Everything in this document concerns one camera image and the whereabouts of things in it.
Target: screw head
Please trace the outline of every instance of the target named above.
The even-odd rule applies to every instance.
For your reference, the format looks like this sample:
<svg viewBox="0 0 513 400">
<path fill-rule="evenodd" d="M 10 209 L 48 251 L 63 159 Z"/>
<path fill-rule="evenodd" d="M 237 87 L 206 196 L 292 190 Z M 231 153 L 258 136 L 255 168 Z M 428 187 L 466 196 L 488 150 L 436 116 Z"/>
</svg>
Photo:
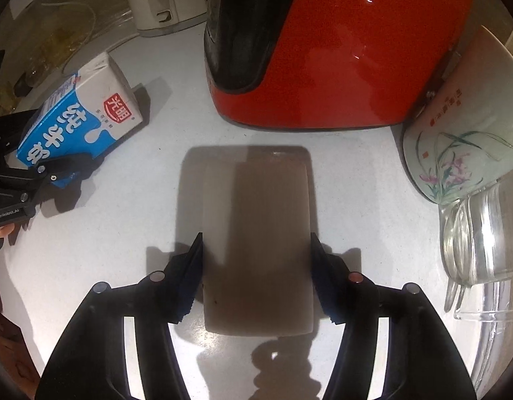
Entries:
<svg viewBox="0 0 513 400">
<path fill-rule="evenodd" d="M 357 284 L 364 281 L 364 276 L 360 272 L 351 272 L 349 274 L 348 278 L 349 278 L 349 281 L 351 281 L 352 283 L 357 283 Z"/>
<path fill-rule="evenodd" d="M 413 295 L 417 295 L 421 291 L 420 286 L 416 283 L 408 283 L 405 288 L 408 293 L 412 293 Z"/>
<path fill-rule="evenodd" d="M 108 288 L 108 284 L 104 281 L 95 283 L 92 287 L 94 293 L 103 293 Z"/>
<path fill-rule="evenodd" d="M 164 272 L 162 272 L 162 271 L 155 271 L 155 272 L 149 274 L 149 279 L 153 283 L 158 283 L 158 282 L 162 281 L 164 278 L 165 278 L 165 275 L 164 275 Z"/>
</svg>

